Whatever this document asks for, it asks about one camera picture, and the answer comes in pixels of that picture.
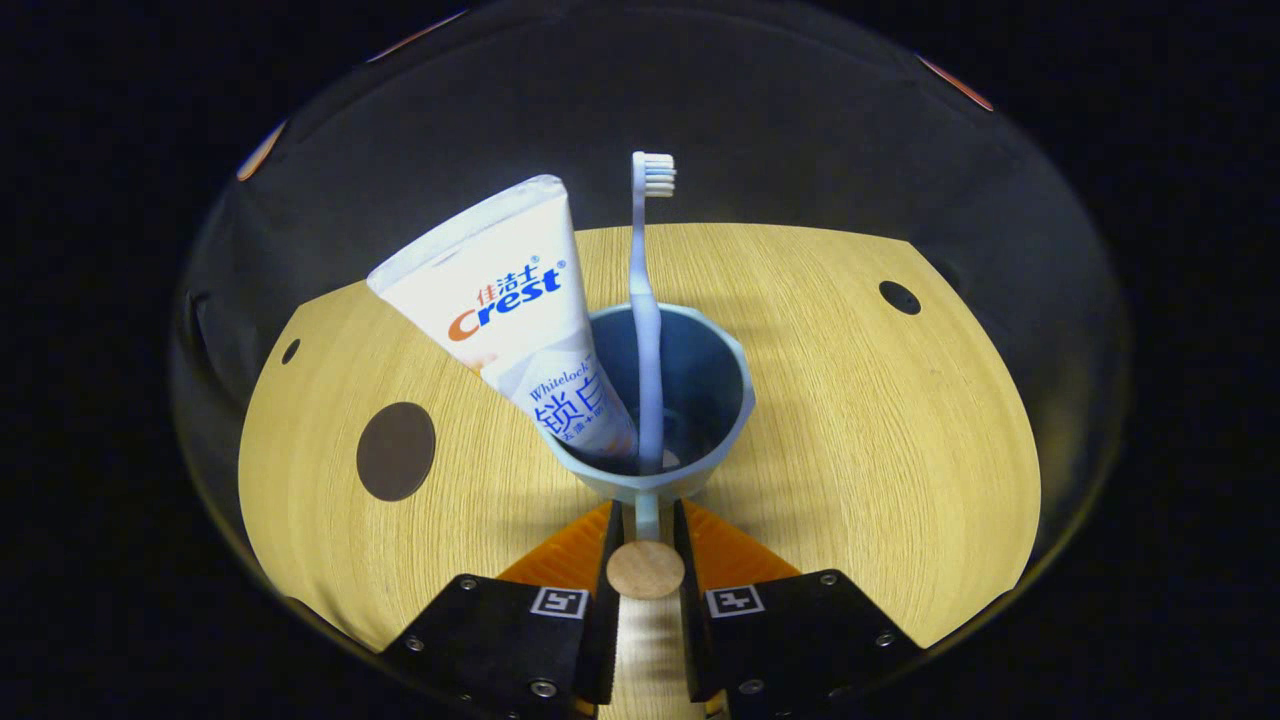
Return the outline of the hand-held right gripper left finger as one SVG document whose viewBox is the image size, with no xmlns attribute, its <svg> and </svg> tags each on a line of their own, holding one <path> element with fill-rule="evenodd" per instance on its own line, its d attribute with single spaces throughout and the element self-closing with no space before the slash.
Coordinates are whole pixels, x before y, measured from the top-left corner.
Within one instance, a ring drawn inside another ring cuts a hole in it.
<svg viewBox="0 0 1280 720">
<path fill-rule="evenodd" d="M 430 719 L 594 719 L 611 702 L 620 594 L 605 578 L 625 539 L 608 501 L 497 577 L 460 574 L 380 655 Z"/>
</svg>

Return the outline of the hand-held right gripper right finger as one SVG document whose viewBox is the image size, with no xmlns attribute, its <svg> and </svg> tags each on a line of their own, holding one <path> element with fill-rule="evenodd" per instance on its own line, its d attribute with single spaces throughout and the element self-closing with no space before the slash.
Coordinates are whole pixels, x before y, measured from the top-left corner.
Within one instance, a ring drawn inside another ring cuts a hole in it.
<svg viewBox="0 0 1280 720">
<path fill-rule="evenodd" d="M 864 719 L 925 651 L 849 577 L 803 573 L 690 500 L 673 515 L 685 673 L 709 719 Z"/>
</svg>

